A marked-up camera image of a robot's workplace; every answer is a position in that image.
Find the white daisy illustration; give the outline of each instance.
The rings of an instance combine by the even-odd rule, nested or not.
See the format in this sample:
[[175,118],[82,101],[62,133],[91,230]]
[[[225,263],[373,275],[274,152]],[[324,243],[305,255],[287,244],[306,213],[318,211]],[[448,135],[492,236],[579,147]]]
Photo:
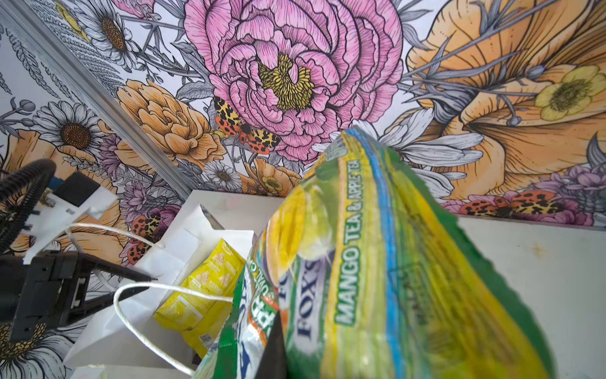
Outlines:
[[221,162],[212,161],[207,163],[204,166],[203,173],[210,181],[229,192],[237,192],[242,188],[242,180],[238,173]]
[[88,319],[67,327],[45,330],[36,326],[34,337],[25,342],[9,343],[10,325],[0,326],[0,378],[64,379],[71,370],[63,359],[80,337]]
[[84,33],[101,54],[126,71],[136,65],[137,44],[109,0],[77,0],[74,9]]
[[67,101],[50,102],[32,118],[30,129],[41,134],[55,146],[73,146],[94,156],[100,156],[105,135],[98,126],[99,117],[84,104]]

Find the blue stripe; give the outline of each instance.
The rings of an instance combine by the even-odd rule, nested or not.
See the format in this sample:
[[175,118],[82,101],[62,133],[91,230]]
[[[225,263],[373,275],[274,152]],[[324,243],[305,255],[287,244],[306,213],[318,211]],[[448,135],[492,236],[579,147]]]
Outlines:
[[387,285],[385,286],[385,299],[387,300],[386,316],[387,316],[387,343],[391,348],[391,357],[393,360],[393,369],[396,374],[396,378],[404,378],[406,371],[406,362],[404,355],[402,354],[402,347],[400,346],[400,324],[399,324],[399,305],[398,298],[394,288],[389,283],[389,273],[393,272],[397,267],[396,259],[396,231],[394,225],[394,219],[391,208],[391,194],[389,193],[389,187],[381,167],[381,159],[377,156],[375,147],[367,140],[368,136],[358,129],[348,129],[347,134],[356,138],[356,140],[362,145],[365,153],[370,161],[370,167],[372,168],[375,176],[375,183],[377,186],[377,196],[379,200],[379,212],[381,214],[381,232],[385,241],[385,250],[387,253],[386,260],[386,272],[385,277],[387,278]]

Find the orange flower illustration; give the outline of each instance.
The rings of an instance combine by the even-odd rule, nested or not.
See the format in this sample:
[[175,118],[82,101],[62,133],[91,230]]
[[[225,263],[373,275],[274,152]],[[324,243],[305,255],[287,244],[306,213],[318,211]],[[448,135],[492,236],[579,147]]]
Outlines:
[[299,184],[301,177],[285,167],[275,167],[264,159],[256,158],[255,166],[244,163],[250,178],[240,175],[242,192],[258,195],[286,197]]
[[[76,167],[71,166],[64,158],[75,156],[91,163],[95,161],[95,158],[92,155],[78,150],[73,146],[55,147],[52,143],[40,139],[40,133],[38,132],[19,130],[19,136],[21,138],[11,136],[8,139],[7,156],[2,163],[2,169],[6,172],[14,172],[37,159],[48,158],[57,165],[55,177],[67,179],[68,176],[76,172]],[[82,170],[81,173],[87,175],[113,193],[116,193],[117,188],[113,186],[109,178],[103,179],[86,170]],[[10,207],[11,204],[18,204],[23,196],[25,196],[25,190],[22,190],[21,193],[17,193],[15,196],[9,198],[6,203],[0,204],[0,215],[7,214],[8,207]],[[101,224],[126,230],[124,220],[120,217],[120,209],[117,201],[112,204],[99,220],[94,219],[91,216],[83,216],[76,220],[76,222]],[[72,234],[82,246],[84,252],[113,263],[119,264],[122,261],[118,255],[122,251],[124,245],[126,245],[128,237],[88,227],[72,228]],[[57,238],[56,241],[61,244],[61,249],[65,249],[72,243],[65,235]],[[31,245],[32,240],[29,236],[20,235],[11,245],[11,249],[15,253],[24,253]]]
[[[200,168],[204,164],[223,159],[227,153],[217,134],[210,133],[210,126],[203,114],[175,99],[170,92],[148,81],[128,80],[126,87],[118,90],[120,105],[141,126],[141,129],[172,161],[186,159]],[[122,162],[140,167],[145,164],[135,152],[122,143],[116,150]]]
[[[442,125],[424,135],[484,136],[472,148],[484,153],[479,161],[437,169],[467,174],[453,182],[449,198],[523,189],[586,163],[596,132],[606,147],[605,16],[606,2],[593,0],[547,6],[452,0],[444,6],[424,41],[429,50],[411,49],[407,65],[418,80],[433,78],[471,93],[469,101],[450,104],[458,111],[439,109]],[[488,35],[514,17],[519,21]],[[439,61],[437,70],[428,68],[432,60]],[[427,98],[419,102],[436,107]]]

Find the black cable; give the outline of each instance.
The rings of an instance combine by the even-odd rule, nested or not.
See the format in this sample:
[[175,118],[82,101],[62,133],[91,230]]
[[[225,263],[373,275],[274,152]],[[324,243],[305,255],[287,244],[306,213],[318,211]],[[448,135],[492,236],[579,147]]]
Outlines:
[[0,203],[7,201],[28,185],[30,186],[15,217],[0,235],[0,254],[10,247],[23,229],[30,213],[42,198],[51,179],[53,179],[56,168],[55,162],[50,159],[39,159],[21,167],[19,171],[13,172],[0,181]]

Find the green snack package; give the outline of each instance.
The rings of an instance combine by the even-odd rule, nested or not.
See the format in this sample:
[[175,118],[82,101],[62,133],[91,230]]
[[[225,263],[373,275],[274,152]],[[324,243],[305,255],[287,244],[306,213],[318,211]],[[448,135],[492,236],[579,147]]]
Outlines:
[[551,378],[529,310],[392,150],[341,133],[253,246],[213,378]]

